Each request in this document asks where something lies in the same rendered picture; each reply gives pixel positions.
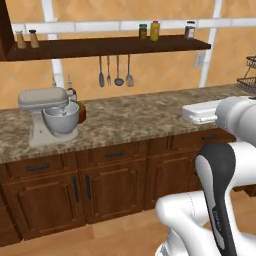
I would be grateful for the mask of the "grey hanging ladle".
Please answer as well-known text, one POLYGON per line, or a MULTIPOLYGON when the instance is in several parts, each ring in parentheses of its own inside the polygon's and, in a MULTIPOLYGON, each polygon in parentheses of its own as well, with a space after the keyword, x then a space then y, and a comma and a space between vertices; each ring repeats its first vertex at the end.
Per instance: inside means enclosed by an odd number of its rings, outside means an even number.
POLYGON ((122 86, 124 84, 124 80, 119 77, 119 55, 116 56, 116 64, 117 64, 117 77, 114 80, 116 86, 122 86))

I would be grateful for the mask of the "dark wooden wall shelf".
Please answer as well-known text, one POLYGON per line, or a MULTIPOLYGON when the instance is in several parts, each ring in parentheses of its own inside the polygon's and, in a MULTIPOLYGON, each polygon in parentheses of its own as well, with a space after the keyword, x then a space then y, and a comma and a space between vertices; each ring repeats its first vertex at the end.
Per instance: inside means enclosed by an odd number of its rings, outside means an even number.
POLYGON ((198 39, 186 39, 183 35, 163 35, 156 42, 138 37, 90 38, 67 40, 44 40, 38 48, 26 43, 25 49, 18 49, 17 43, 6 54, 0 54, 0 62, 31 61, 98 57, 127 54, 145 54, 209 50, 211 45, 198 39))

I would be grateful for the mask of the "grey hanging slotted turner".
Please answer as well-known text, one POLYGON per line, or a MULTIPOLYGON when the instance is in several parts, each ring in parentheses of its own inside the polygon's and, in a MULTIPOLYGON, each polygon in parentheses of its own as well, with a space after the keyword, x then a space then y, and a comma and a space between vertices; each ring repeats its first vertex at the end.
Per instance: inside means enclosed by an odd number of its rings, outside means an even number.
POLYGON ((133 76, 130 74, 130 54, 127 56, 127 75, 126 75, 126 85, 128 87, 134 86, 133 76))

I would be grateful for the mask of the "brown wooden drawer front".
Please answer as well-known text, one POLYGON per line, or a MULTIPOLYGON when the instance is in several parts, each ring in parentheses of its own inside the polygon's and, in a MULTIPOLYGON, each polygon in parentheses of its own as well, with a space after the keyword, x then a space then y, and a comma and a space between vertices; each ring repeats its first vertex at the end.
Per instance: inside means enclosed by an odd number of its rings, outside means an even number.
POLYGON ((104 164, 116 161, 123 161, 134 157, 134 146, 132 143, 112 145, 107 147, 96 148, 92 150, 92 159, 95 164, 104 164), (124 151, 123 156, 118 157, 105 157, 106 153, 124 151))
POLYGON ((234 140, 235 137, 225 131, 220 129, 211 129, 174 135, 170 142, 170 148, 178 150, 191 149, 199 148, 204 144, 215 142, 233 142, 234 140), (201 137, 207 135, 217 135, 218 139, 203 141, 201 137))
POLYGON ((64 161, 60 155, 51 155, 33 159, 24 159, 21 161, 11 162, 7 164, 7 170, 12 178, 28 178, 37 175, 52 174, 63 171, 65 169, 64 161), (28 172, 27 166, 39 166, 45 163, 49 164, 49 168, 28 172))

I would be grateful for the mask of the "grey hanging spatula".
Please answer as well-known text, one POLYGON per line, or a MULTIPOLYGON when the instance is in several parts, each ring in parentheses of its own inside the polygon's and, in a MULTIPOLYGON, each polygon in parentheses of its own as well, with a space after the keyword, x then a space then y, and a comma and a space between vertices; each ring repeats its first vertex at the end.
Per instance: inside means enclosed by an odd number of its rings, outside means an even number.
POLYGON ((99 56, 99 84, 100 87, 104 87, 105 86, 105 81, 104 81, 104 74, 102 71, 102 56, 99 56))

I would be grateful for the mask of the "brown wooden cupboard door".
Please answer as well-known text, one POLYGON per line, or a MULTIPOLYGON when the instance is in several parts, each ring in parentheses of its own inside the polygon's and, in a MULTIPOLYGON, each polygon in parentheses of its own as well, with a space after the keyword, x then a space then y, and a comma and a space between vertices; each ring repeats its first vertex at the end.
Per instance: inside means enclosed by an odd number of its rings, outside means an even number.
POLYGON ((3 190, 25 240, 85 224, 77 172, 12 182, 4 184, 3 190), (79 202, 74 196, 74 175, 77 177, 79 202))
POLYGON ((8 207, 0 196, 0 247, 19 242, 20 237, 12 222, 8 207))
POLYGON ((160 197, 202 189, 195 171, 198 152, 196 148, 148 158, 144 210, 153 209, 160 197))
POLYGON ((81 171, 84 207, 89 223, 140 212, 143 208, 146 161, 132 160, 81 171), (85 173, 90 176, 91 200, 85 173))

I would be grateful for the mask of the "dark glass bottle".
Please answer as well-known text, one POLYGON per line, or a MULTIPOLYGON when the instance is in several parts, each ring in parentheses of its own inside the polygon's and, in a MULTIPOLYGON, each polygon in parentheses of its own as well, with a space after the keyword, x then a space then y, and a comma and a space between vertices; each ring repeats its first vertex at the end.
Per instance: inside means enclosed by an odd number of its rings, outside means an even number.
POLYGON ((72 100, 72 101, 76 101, 77 100, 77 93, 76 93, 76 90, 72 87, 71 78, 68 78, 67 85, 68 85, 67 94, 69 96, 69 99, 72 100))

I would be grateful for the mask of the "yellow bottle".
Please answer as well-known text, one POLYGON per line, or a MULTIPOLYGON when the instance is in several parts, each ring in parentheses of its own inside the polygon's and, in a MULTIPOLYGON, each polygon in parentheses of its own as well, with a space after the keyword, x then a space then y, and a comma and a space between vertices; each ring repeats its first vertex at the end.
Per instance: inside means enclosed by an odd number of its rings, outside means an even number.
POLYGON ((160 23, 154 20, 150 26, 150 39, 156 42, 159 39, 160 23))

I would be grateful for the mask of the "grey stand mixer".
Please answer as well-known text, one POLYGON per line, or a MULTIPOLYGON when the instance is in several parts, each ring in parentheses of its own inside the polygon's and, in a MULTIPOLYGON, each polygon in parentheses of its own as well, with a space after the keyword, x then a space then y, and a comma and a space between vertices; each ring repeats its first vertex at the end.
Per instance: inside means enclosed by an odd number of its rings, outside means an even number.
POLYGON ((18 95, 19 107, 32 114, 31 147, 64 143, 78 135, 79 106, 61 87, 31 89, 18 95))

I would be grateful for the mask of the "white wall outlet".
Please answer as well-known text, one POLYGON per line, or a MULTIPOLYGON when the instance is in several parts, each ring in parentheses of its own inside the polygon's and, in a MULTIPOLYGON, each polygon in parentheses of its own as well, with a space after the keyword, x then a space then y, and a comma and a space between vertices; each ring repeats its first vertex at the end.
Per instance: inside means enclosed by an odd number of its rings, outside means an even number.
POLYGON ((195 63, 194 63, 195 68, 201 68, 203 66, 205 55, 206 55, 205 52, 198 52, 197 53, 195 63))

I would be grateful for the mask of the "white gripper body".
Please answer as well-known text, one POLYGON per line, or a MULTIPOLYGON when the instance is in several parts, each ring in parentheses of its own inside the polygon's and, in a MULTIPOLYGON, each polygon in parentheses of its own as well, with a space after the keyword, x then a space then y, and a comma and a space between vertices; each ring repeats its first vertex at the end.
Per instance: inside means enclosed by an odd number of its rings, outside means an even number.
POLYGON ((182 118, 192 124, 207 124, 215 122, 218 117, 215 114, 219 100, 185 105, 182 107, 182 118))

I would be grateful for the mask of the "tan shaker with dark cap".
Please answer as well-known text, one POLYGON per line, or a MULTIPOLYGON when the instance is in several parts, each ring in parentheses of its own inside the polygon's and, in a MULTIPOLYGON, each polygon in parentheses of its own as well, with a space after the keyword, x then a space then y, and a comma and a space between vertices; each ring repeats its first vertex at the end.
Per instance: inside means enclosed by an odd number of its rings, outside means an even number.
POLYGON ((30 33, 30 41, 31 41, 31 47, 32 48, 39 48, 39 41, 36 35, 36 30, 31 29, 29 30, 30 33))

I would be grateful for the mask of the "brown pot with green plant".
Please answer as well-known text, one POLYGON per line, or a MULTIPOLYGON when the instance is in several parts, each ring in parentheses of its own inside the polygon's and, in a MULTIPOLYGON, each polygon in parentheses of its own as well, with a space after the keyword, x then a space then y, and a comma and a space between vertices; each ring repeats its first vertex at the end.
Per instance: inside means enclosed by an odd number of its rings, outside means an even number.
POLYGON ((79 106, 78 124, 81 124, 86 120, 86 106, 81 101, 77 101, 77 104, 79 106))

